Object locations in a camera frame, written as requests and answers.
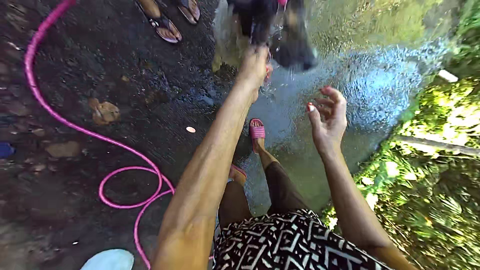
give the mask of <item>blue object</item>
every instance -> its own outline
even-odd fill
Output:
[[[131,270],[133,254],[123,249],[109,249],[95,254],[80,270]]]
[[[15,153],[15,148],[10,143],[0,142],[0,159],[6,159],[13,153]]]

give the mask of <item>dark cloth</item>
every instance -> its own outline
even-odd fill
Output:
[[[265,169],[272,205],[267,214],[283,214],[298,209],[308,209],[285,169],[274,161]],[[252,217],[243,187],[235,181],[227,183],[218,209],[220,227]]]
[[[265,170],[272,205],[267,214],[252,217],[243,187],[225,188],[215,240],[214,270],[385,270],[365,251],[325,228],[308,210],[282,165]]]

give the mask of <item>forearm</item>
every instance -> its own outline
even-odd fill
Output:
[[[252,99],[235,85],[188,163],[165,213],[166,225],[185,226],[195,216],[216,217],[233,153]]]
[[[206,267],[216,212],[252,104],[250,91],[243,88],[233,87],[180,178],[162,221],[153,269]]]
[[[345,239],[362,248],[391,246],[387,233],[355,185],[340,148],[321,156]]]

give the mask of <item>sandal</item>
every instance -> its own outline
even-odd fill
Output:
[[[190,9],[190,1],[193,2],[193,9]],[[200,9],[198,8],[197,0],[177,0],[177,7],[185,16],[187,21],[192,25],[196,25],[200,19]]]
[[[243,174],[245,176],[245,179],[247,179],[247,173],[244,170],[240,169],[239,167],[237,167],[233,164],[231,165],[231,167],[232,167],[232,169],[237,170],[239,173]]]
[[[261,126],[252,126],[252,123],[253,122],[257,122],[259,123]],[[250,138],[252,138],[252,146],[253,146],[253,143],[254,143],[254,139],[257,139],[257,138],[265,138],[265,127],[264,127],[264,124],[262,123],[262,121],[260,121],[260,119],[258,118],[253,118],[250,120]],[[256,151],[255,151],[255,147],[253,147],[253,152],[255,154],[258,154]]]
[[[163,38],[165,41],[167,42],[170,42],[170,43],[178,43],[182,40],[182,37],[180,35],[180,31],[175,27],[175,25],[172,23],[171,20],[169,20],[167,18],[167,16],[165,16],[163,14],[163,12],[160,12],[160,17],[158,18],[152,18],[150,17],[144,10],[144,8],[142,7],[142,5],[138,2],[136,2],[137,5],[140,7],[140,9],[142,10],[142,12],[144,13],[145,17],[147,18],[148,22],[150,23],[150,25],[155,29],[155,31],[157,32],[157,34]],[[175,38],[172,38],[172,37],[166,37],[165,35],[163,35],[162,33],[160,33],[157,29],[166,29],[168,30]]]

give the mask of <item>painted fingernail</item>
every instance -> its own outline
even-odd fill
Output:
[[[308,102],[307,103],[307,111],[308,112],[311,112],[315,109],[315,106],[311,103],[311,102]]]

